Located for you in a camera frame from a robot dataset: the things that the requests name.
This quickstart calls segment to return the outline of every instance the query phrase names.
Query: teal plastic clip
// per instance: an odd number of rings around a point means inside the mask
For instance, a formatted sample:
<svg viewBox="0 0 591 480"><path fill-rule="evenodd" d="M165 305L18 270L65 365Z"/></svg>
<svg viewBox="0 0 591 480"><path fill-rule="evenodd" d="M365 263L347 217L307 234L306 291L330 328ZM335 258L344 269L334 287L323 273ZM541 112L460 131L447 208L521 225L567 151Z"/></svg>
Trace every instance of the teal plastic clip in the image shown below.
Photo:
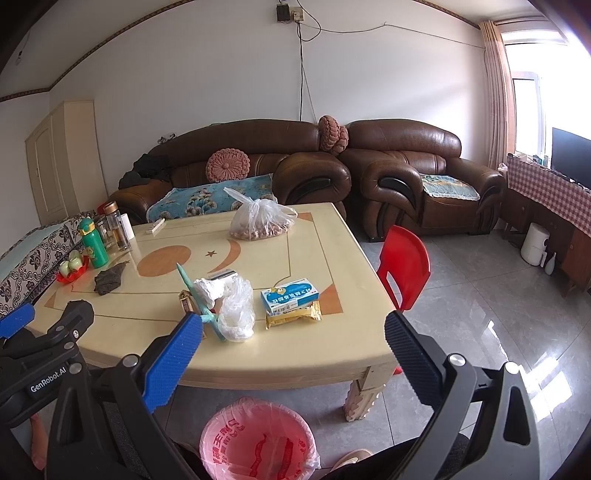
<svg viewBox="0 0 591 480"><path fill-rule="evenodd" d="M185 272L183 267L181 267L179 264L177 264L177 270L178 270L178 273L181 274L181 278L183 279L185 285L189 289L189 292L191 292L191 296L193 297L193 300L195 300L195 303L197 304L197 307L199 308L199 311L201 312L202 322L208 323L209 325L211 325L213 328L213 331L216 332L217 337L222 342L224 342L226 340L226 337L224 337L222 335L222 333L220 332L220 330L217 326L217 313L212 313L203 304L203 302L201 301L201 297L199 296L199 294L197 293L197 291L193 287L193 282L191 282L191 279L189 278L189 276L187 275L187 273Z"/></svg>

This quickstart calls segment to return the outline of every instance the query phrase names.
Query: decorative border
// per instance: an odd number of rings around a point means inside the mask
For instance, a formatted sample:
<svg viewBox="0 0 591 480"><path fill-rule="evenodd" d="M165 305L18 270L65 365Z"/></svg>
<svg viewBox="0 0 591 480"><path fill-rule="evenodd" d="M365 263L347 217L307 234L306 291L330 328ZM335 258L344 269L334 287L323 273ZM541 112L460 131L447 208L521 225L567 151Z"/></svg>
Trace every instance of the decorative border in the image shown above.
<svg viewBox="0 0 591 480"><path fill-rule="evenodd" d="M413 2L416 2L418 4L427 5L428 7L434 8L435 10L439 10L440 12L451 15L452 17L455 17L458 20L462 20L463 22L467 23L468 25L471 25L474 28L477 28L478 30L480 30L480 27L477 24L475 24L474 22L471 22L467 18L464 18L463 16L461 16L455 12L452 12L451 10L448 10L445 7L440 7L439 5L428 2L427 0L413 0Z"/></svg>
<svg viewBox="0 0 591 480"><path fill-rule="evenodd" d="M103 47L104 45L106 45L108 42L110 42L114 38L119 37L119 35L121 35L122 33L127 32L131 28L134 28L136 25L139 25L140 23L143 23L146 20L149 20L150 18L155 17L156 15L160 15L161 13L164 13L164 12L166 12L168 10L172 10L173 8L176 8L176 7L180 7L181 5L188 4L190 2L194 2L194 0L178 0L177 2L175 2L173 4L167 5L166 7L159 8L159 9L155 10L154 12L152 12L152 13L150 13L148 15L144 15L142 18L136 20L133 23L130 23L126 27L123 27L121 30L118 30L117 32L113 33L110 37L107 37L106 39L104 39L96 47L91 48L89 51L87 51L78 60L76 60L64 73L62 73L57 78L57 80L55 82L53 82L49 87L43 87L43 88L37 88L37 89L34 89L34 90L24 90L22 92L11 93L10 95L5 95L3 97L0 97L0 102L6 102L7 100L12 100L13 98L24 97L24 96L27 96L27 95L34 95L35 93L49 92L53 87L55 87L58 84L58 82L63 77L65 77L66 75L68 75L68 73L70 73L86 57L92 55L99 48Z"/></svg>

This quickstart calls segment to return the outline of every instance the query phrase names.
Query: table leg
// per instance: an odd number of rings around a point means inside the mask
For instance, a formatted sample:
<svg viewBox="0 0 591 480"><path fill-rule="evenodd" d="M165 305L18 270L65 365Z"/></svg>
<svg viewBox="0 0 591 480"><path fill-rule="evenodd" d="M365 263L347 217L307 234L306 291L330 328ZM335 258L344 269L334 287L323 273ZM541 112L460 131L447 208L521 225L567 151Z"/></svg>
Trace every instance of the table leg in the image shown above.
<svg viewBox="0 0 591 480"><path fill-rule="evenodd" d="M365 418L397 366L394 362L369 367L365 377L351 382L344 406L347 421Z"/></svg>

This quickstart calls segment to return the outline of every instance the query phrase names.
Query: table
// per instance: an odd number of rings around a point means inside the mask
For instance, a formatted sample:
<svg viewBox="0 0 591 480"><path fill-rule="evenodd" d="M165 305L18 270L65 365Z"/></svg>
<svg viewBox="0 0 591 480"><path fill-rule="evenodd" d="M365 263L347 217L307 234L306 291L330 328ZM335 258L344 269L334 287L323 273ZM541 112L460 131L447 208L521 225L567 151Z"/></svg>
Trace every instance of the table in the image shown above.
<svg viewBox="0 0 591 480"><path fill-rule="evenodd" d="M128 353L141 354L183 317L176 270L191 279L231 267L255 290L255 334L244 343L220 342L209 325L180 384L264 390L310 387L351 380L347 420L363 418L398 362L384 340L393 305L367 257L331 203L296 205L298 219L286 235L254 242L228 235L234 212L167 220L155 234L134 227L129 260L117 290L94 293L90 269L72 284L54 282L35 305L29 328L43 334L70 300L86 300L94 324L78 340L88 363L111 367ZM321 292L321 322L296 321L265 329L260 291L306 277Z"/></svg>

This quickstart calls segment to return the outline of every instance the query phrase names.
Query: red checkered cloth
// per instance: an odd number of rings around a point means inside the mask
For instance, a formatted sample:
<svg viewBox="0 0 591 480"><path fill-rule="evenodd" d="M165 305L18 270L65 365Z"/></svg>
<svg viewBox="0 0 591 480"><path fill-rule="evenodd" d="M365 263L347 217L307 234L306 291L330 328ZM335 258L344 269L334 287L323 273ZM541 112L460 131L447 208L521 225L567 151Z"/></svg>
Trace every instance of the red checkered cloth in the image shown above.
<svg viewBox="0 0 591 480"><path fill-rule="evenodd" d="M591 190L537 163L509 155L508 184L591 236Z"/></svg>

